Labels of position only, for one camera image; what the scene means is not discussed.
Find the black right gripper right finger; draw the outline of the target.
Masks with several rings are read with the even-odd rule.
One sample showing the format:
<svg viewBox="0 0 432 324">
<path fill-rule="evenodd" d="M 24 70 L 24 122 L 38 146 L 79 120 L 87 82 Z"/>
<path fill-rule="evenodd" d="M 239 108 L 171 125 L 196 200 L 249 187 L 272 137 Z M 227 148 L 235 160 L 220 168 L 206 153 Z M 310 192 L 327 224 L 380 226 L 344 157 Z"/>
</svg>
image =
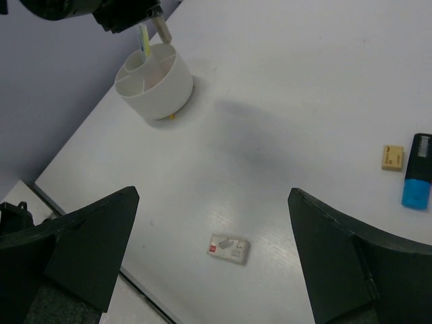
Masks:
<svg viewBox="0 0 432 324">
<path fill-rule="evenodd" d="M 294 188 L 288 207 L 315 323 L 430 323 L 431 246 Z"/>
</svg>

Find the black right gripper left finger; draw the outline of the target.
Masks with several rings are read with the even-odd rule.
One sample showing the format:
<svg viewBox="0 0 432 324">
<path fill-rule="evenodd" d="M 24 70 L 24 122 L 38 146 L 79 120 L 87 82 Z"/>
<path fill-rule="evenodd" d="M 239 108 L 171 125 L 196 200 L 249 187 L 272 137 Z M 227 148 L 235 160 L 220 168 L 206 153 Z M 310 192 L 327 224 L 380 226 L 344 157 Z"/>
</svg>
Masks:
<svg viewBox="0 0 432 324">
<path fill-rule="evenodd" d="M 1 204 L 1 322 L 98 323 L 134 224 L 128 186 L 72 213 L 33 222 L 27 204 Z"/>
</svg>

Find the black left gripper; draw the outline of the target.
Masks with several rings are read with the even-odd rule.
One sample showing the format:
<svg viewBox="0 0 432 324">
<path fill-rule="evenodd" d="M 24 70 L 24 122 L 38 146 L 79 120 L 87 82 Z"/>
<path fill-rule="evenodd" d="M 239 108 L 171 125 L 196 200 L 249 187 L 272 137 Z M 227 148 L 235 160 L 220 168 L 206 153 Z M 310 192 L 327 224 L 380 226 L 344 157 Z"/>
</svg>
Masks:
<svg viewBox="0 0 432 324">
<path fill-rule="evenodd" d="M 151 0 L 20 0 L 32 14 L 48 21 L 92 15 L 106 32 L 123 32 L 151 20 L 162 25 L 160 1 Z"/>
</svg>

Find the yellow clear pen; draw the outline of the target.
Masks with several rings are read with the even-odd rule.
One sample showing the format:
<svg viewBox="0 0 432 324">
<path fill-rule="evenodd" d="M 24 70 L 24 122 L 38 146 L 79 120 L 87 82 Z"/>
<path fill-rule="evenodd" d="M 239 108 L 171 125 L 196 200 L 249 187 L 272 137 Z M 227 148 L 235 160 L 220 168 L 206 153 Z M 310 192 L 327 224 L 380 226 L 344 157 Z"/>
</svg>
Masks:
<svg viewBox="0 0 432 324">
<path fill-rule="evenodd" d="M 150 45 L 149 45 L 149 35 L 148 35 L 148 30 L 145 24 L 140 24 L 141 30 L 142 30 L 142 37 L 143 37 L 143 42 L 144 42 L 144 49 L 145 49 L 145 53 L 146 53 L 146 59 L 148 59 L 150 57 L 151 54 L 151 50 L 150 50 Z"/>
</svg>

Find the blue capped black highlighter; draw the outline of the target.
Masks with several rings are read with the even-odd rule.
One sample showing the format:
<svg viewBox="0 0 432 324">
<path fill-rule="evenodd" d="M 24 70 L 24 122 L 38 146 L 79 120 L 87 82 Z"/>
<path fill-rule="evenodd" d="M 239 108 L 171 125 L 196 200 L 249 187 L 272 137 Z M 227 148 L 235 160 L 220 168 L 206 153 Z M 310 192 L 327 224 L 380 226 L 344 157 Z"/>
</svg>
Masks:
<svg viewBox="0 0 432 324">
<path fill-rule="evenodd" d="M 418 133 L 412 140 L 406 168 L 402 205 L 426 211 L 431 192 L 431 135 Z"/>
</svg>

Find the white staple box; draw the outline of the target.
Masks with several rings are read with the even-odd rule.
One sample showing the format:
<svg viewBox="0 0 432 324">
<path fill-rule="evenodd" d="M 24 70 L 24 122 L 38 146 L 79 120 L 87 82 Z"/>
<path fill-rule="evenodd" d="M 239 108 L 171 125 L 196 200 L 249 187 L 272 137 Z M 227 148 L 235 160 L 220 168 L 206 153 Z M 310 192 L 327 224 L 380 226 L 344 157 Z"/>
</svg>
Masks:
<svg viewBox="0 0 432 324">
<path fill-rule="evenodd" d="M 207 254 L 237 265 L 245 265 L 250 250 L 250 242 L 244 238 L 213 234 Z"/>
</svg>

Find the small tan eraser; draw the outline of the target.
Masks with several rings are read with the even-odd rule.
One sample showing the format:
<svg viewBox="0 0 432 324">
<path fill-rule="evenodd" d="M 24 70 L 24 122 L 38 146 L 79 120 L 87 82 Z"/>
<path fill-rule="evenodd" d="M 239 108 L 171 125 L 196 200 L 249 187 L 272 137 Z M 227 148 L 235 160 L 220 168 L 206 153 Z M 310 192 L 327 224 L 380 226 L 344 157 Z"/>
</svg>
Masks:
<svg viewBox="0 0 432 324">
<path fill-rule="evenodd" d="M 404 147 L 385 145 L 383 147 L 383 156 L 381 162 L 382 170 L 402 171 L 403 168 Z"/>
</svg>

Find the blue clear pen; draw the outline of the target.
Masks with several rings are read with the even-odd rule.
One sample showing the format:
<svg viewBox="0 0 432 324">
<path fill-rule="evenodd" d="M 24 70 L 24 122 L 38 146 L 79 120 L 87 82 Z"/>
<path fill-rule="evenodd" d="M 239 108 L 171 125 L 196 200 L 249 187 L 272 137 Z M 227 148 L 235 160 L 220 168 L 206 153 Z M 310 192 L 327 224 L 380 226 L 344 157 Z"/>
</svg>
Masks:
<svg viewBox="0 0 432 324">
<path fill-rule="evenodd" d="M 136 32 L 137 32 L 137 37 L 138 37 L 141 60 L 144 63 L 146 61 L 146 53 L 145 53 L 145 49 L 144 49 L 144 42 L 143 42 L 142 30 L 141 30 L 140 25 L 137 25 Z"/>
</svg>

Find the beige long eraser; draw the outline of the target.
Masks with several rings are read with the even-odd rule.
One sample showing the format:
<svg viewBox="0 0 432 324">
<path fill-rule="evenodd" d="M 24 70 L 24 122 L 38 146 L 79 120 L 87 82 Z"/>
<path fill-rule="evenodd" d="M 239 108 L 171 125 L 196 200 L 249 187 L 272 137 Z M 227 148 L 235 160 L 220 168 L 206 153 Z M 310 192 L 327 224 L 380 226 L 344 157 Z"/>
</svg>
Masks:
<svg viewBox="0 0 432 324">
<path fill-rule="evenodd" d="M 172 42 L 172 35 L 169 31 L 165 18 L 163 16 L 155 16 L 151 20 L 162 43 L 169 45 Z"/>
</svg>

